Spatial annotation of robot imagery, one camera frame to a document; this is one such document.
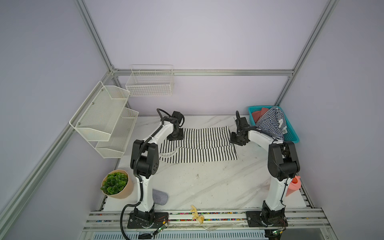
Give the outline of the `black white striped tank top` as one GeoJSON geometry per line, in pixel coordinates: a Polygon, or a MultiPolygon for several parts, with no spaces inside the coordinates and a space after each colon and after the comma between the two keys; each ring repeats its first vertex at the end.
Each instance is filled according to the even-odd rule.
{"type": "Polygon", "coordinates": [[[165,140],[159,147],[160,161],[169,164],[236,161],[238,155],[230,142],[229,127],[184,129],[184,138],[165,140]]]}

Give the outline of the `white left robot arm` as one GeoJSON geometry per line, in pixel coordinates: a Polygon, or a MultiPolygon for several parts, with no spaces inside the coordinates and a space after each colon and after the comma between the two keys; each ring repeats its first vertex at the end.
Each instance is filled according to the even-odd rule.
{"type": "Polygon", "coordinates": [[[135,209],[140,213],[149,213],[155,203],[150,177],[154,175],[160,163],[159,148],[165,141],[178,141],[184,138],[182,125],[185,117],[174,111],[171,115],[162,109],[157,109],[161,118],[159,126],[145,139],[133,143],[131,154],[131,169],[139,184],[139,203],[135,209]]]}

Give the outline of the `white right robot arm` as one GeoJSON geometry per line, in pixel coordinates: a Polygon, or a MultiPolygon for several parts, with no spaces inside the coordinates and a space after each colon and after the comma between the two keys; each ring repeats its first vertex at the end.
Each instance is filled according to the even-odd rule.
{"type": "Polygon", "coordinates": [[[272,177],[268,196],[263,202],[261,216],[264,219],[281,217],[285,213],[285,198],[289,185],[300,171],[295,144],[273,138],[261,129],[250,126],[245,117],[236,112],[237,130],[231,133],[230,142],[244,146],[249,142],[268,152],[268,171],[272,177]]]}

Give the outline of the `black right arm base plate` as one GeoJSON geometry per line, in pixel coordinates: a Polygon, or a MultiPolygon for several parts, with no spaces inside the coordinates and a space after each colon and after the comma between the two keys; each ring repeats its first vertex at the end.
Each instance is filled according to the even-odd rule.
{"type": "Polygon", "coordinates": [[[287,227],[285,209],[278,211],[263,208],[261,211],[247,211],[246,218],[249,227],[287,227]]]}

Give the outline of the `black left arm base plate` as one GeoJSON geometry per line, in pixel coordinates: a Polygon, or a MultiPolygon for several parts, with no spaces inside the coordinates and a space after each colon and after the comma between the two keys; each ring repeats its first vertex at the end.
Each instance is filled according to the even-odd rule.
{"type": "Polygon", "coordinates": [[[129,221],[126,225],[128,229],[157,229],[168,222],[169,213],[167,212],[141,212],[133,211],[130,213],[129,221]]]}

